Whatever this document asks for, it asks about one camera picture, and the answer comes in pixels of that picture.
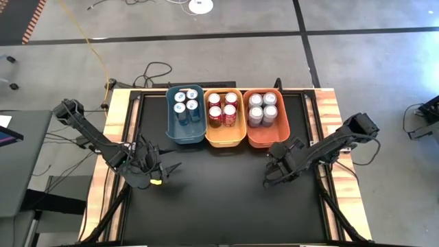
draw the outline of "floor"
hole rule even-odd
[[[438,146],[429,137],[410,141],[401,130],[407,106],[439,94],[439,2],[214,0],[213,11],[200,16],[189,16],[179,5],[165,0],[138,5],[113,0],[91,10],[86,9],[93,1],[65,2],[91,38],[262,34],[108,41],[94,47],[110,76],[122,82],[142,74],[147,63],[163,61],[174,70],[156,82],[235,80],[240,87],[258,87],[272,86],[280,77],[285,87],[335,88],[344,119],[366,112],[381,129],[382,150],[375,162],[356,168],[373,239],[416,246],[439,242]],[[295,3],[300,4],[302,23]],[[309,35],[297,35],[305,29]],[[364,29],[375,31],[367,34],[361,31]],[[277,31],[284,34],[274,36]],[[0,47],[0,54],[19,61],[0,60],[0,75],[21,87],[11,91],[0,85],[0,108],[52,109],[60,100],[74,98],[86,109],[96,109],[104,96],[105,77],[88,47],[75,43],[80,38],[59,3],[49,0],[28,45]],[[31,45],[37,40],[71,41]],[[154,67],[151,73],[160,70]],[[409,129],[423,124],[409,113]],[[104,127],[102,113],[93,113],[89,119],[98,128]],[[50,130],[61,127],[53,120]],[[77,132],[67,128],[58,134],[75,137]],[[374,150],[373,144],[361,145],[354,150],[353,159],[365,162]],[[44,189],[49,175],[59,176],[85,154],[72,145],[46,144],[35,173],[52,167],[44,176],[33,177],[30,187]],[[94,160],[87,160],[72,175],[91,175]],[[38,246],[73,243],[77,236],[42,236]]]

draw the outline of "chair wheel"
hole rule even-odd
[[[15,84],[15,83],[12,83],[11,85],[9,85],[9,87],[10,87],[12,90],[17,90],[17,89],[20,88],[20,87],[19,87],[17,84]]]
[[[8,56],[7,58],[6,58],[6,60],[8,60],[9,62],[11,62],[11,63],[14,63],[16,60],[15,60],[15,58],[13,58],[12,56]]]

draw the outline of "blue can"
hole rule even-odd
[[[186,106],[183,103],[175,104],[174,112],[176,113],[180,125],[185,126],[189,123],[189,118],[187,117],[187,112],[186,112]]]
[[[198,102],[196,100],[189,100],[186,103],[186,107],[191,121],[194,123],[199,122],[201,120],[201,116],[200,116],[200,108],[198,107]]]

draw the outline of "chair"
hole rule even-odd
[[[8,55],[6,55],[6,54],[2,54],[2,55],[0,55],[0,59],[2,59],[2,58],[6,58],[6,60],[8,60],[9,62],[11,62],[11,63],[14,63],[16,60],[15,60],[15,58],[13,58],[12,56],[8,56]],[[5,79],[5,78],[2,78],[2,77],[0,77],[0,82],[2,82],[2,83],[8,83],[9,84],[9,81],[7,80],[7,79]],[[12,89],[12,90],[17,90],[17,89],[19,89],[19,86],[17,85],[17,84],[15,84],[15,83],[11,83],[11,84],[9,84],[9,87]]]

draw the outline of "silver can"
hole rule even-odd
[[[262,103],[263,103],[262,96],[258,93],[253,93],[250,96],[250,99],[248,99],[248,107],[250,107],[250,108],[255,107],[255,106],[261,107]]]
[[[277,117],[277,108],[275,106],[266,106],[263,109],[262,126],[270,127]]]
[[[276,105],[277,97],[274,93],[266,93],[263,96],[263,105],[269,106],[269,105]]]
[[[177,103],[184,103],[186,100],[186,95],[183,92],[178,92],[174,95],[174,99]]]
[[[177,103],[174,106],[174,112],[176,113],[176,118],[180,125],[187,125],[189,123],[189,118],[187,117],[186,106],[183,103]]]
[[[189,118],[193,123],[199,122],[201,120],[200,108],[198,107],[198,102],[196,100],[189,100],[186,103],[187,112]]]
[[[198,97],[198,92],[197,92],[195,89],[189,89],[189,90],[186,92],[186,98],[187,98],[188,100],[191,100],[191,99],[197,99],[197,97]]]
[[[248,125],[250,127],[259,127],[263,118],[263,110],[259,106],[252,107],[248,112]]]

